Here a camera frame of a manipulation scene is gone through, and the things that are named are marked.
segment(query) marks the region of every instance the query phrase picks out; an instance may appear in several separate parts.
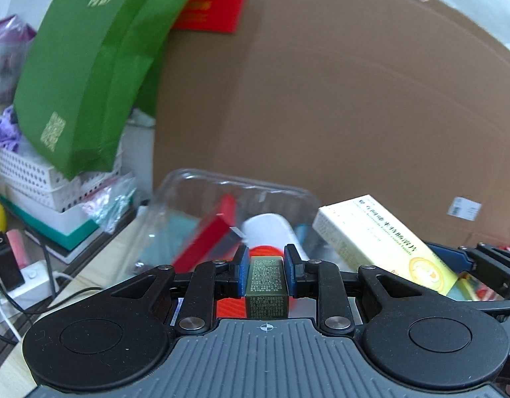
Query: small green box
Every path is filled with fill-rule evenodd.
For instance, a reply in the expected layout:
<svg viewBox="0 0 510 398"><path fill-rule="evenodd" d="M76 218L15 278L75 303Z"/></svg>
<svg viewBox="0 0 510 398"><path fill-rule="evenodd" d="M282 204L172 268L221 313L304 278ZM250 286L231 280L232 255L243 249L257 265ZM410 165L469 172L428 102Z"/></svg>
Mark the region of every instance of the small green box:
<svg viewBox="0 0 510 398"><path fill-rule="evenodd" d="M246 288L248 319L288 318L288 289L280 256L251 258Z"/></svg>

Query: pink object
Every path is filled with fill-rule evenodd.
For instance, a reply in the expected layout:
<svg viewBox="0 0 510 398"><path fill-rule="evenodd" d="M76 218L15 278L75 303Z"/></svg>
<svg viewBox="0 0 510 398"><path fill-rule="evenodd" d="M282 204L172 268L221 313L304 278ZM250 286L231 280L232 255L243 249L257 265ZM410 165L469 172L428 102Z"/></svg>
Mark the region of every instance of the pink object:
<svg viewBox="0 0 510 398"><path fill-rule="evenodd" d="M15 256L15 260L17 260L19 269L30 265L21 232L17 229L12 229L6 232L6 236L12 247L13 255Z"/></svg>

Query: black plug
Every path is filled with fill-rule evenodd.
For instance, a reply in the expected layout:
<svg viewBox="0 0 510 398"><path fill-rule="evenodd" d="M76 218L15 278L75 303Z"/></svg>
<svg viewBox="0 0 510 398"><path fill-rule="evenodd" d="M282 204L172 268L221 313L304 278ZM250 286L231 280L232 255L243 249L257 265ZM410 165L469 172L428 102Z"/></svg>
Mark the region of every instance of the black plug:
<svg viewBox="0 0 510 398"><path fill-rule="evenodd" d="M25 284L8 237L0 232L0 279L7 292Z"/></svg>

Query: white barcode label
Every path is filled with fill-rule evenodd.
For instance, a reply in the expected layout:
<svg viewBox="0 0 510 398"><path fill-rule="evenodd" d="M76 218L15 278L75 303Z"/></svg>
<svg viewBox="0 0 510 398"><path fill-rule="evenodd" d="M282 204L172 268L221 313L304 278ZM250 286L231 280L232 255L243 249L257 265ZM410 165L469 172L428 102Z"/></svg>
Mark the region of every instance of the white barcode label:
<svg viewBox="0 0 510 398"><path fill-rule="evenodd" d="M464 220L474 221L480 212L481 203L465 199L465 197L455 197L450 205L448 215L459 217Z"/></svg>

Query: power strip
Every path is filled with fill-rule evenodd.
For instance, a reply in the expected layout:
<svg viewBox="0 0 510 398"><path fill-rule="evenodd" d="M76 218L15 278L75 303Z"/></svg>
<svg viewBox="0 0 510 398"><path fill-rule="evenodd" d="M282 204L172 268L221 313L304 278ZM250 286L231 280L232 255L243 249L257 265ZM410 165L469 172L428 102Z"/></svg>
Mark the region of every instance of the power strip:
<svg viewBox="0 0 510 398"><path fill-rule="evenodd" d="M10 297L21 306L21 308L30 308L32 305L46 299L51 295L50 283L48 280L47 266L44 260L39 260L32 265L21 270L25 284L9 292ZM18 311L0 292L1 307L4 314L10 318ZM0 323L4 319L0 313Z"/></svg>

